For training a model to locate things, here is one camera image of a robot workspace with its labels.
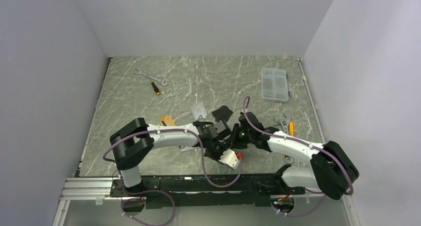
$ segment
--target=open-end wrench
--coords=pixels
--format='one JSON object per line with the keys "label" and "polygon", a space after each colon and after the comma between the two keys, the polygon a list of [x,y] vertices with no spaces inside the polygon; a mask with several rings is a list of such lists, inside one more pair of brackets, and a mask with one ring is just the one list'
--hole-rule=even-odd
{"label": "open-end wrench", "polygon": [[275,122],[276,122],[276,125],[282,126],[284,133],[289,134],[288,126],[289,126],[289,123],[291,122],[291,116],[287,113],[284,113],[284,115],[285,115],[284,119],[280,119],[278,116],[276,116]]}
{"label": "open-end wrench", "polygon": [[144,72],[144,71],[143,71],[143,70],[141,70],[141,69],[136,69],[135,75],[144,75],[144,76],[146,76],[146,77],[148,77],[148,78],[151,78],[151,79],[153,79],[153,80],[158,81],[158,82],[159,82],[162,86],[167,86],[167,85],[168,85],[168,83],[167,83],[167,82],[169,82],[169,80],[167,80],[167,79],[157,78],[157,77],[155,77],[155,76],[152,76],[152,75],[150,75],[150,74],[148,74],[148,73]]}

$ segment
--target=floor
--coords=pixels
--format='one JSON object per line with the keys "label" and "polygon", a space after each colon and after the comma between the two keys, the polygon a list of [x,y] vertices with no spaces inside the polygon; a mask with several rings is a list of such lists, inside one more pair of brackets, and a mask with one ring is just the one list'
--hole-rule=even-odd
{"label": "floor", "polygon": [[[261,68],[285,69],[288,74],[290,98],[277,103],[262,98]],[[134,75],[135,69],[169,79],[169,85],[157,86],[151,80]],[[295,136],[321,142],[308,93],[300,69],[292,56],[159,56],[116,57],[99,99],[99,106],[88,136],[80,176],[111,176],[115,166],[102,160],[110,147],[109,137],[137,117],[157,124],[160,116],[171,115],[177,125],[194,121],[190,106],[203,102],[208,113],[205,121],[214,121],[211,112],[221,105],[234,113],[228,125],[238,122],[242,102],[251,96],[249,111],[265,127],[275,124],[274,117],[289,113],[295,124]],[[244,155],[243,173],[274,173],[285,164],[284,156],[249,146],[240,150]],[[178,147],[151,151],[140,163],[143,175],[202,174],[200,151],[181,152]],[[225,165],[206,159],[208,174],[236,174]]]}

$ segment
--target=clear plastic container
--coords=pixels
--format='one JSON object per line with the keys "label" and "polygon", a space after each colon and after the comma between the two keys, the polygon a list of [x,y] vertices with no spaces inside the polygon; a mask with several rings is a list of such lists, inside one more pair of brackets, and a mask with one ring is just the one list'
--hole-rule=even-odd
{"label": "clear plastic container", "polygon": [[263,68],[260,74],[262,75],[262,98],[288,101],[286,70]]}

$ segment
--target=white metal frame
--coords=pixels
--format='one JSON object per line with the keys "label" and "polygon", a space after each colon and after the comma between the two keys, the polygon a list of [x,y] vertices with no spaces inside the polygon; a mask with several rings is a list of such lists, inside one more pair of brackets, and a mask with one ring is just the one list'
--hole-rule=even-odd
{"label": "white metal frame", "polygon": [[[308,97],[310,100],[310,104],[313,110],[314,117],[316,119],[317,128],[319,130],[320,137],[322,139],[323,143],[326,143],[325,137],[323,135],[322,128],[320,126],[319,118],[317,117],[317,111],[314,107],[313,99],[311,97],[310,89],[308,87],[307,78],[304,74],[303,67],[302,67],[302,58],[296,58],[298,67],[300,68],[302,79],[305,85],[305,88],[308,93]],[[85,146],[83,149],[83,153],[80,159],[79,168],[81,168],[83,164],[83,158],[85,156],[86,148],[89,142],[89,138],[91,135],[92,127],[95,122],[96,113],[98,111],[99,102],[101,100],[102,93],[104,91],[105,82],[107,80],[108,73],[110,71],[111,62],[107,68],[107,72],[105,74],[104,81],[102,83],[101,92],[99,94],[94,116],[91,122],[91,126],[89,129],[88,137],[85,142]],[[62,226],[64,225],[66,214],[69,208],[69,204],[71,200],[95,200],[95,203],[100,205],[102,204],[103,200],[124,200],[128,199],[130,197],[123,197],[123,198],[111,198],[109,196],[109,192],[111,190],[111,184],[112,184],[112,177],[100,177],[100,178],[67,178],[65,182],[65,186],[63,188],[62,195],[60,197],[59,207],[56,212],[56,217],[54,219],[53,226]],[[351,196],[344,195],[342,197],[345,210],[348,216],[348,220],[350,222],[351,226],[360,226],[358,216],[355,210],[354,203],[352,201]]]}

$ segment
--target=orange wire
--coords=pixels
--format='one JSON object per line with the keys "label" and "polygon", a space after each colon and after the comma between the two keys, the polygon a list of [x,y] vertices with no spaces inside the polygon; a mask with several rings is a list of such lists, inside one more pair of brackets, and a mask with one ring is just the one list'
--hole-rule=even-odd
{"label": "orange wire", "polygon": [[292,190],[290,190],[289,191],[289,193],[285,196],[285,197],[283,197],[283,198],[280,198],[280,199],[278,199],[279,201],[284,201],[284,200],[286,200],[290,195],[292,194]]}

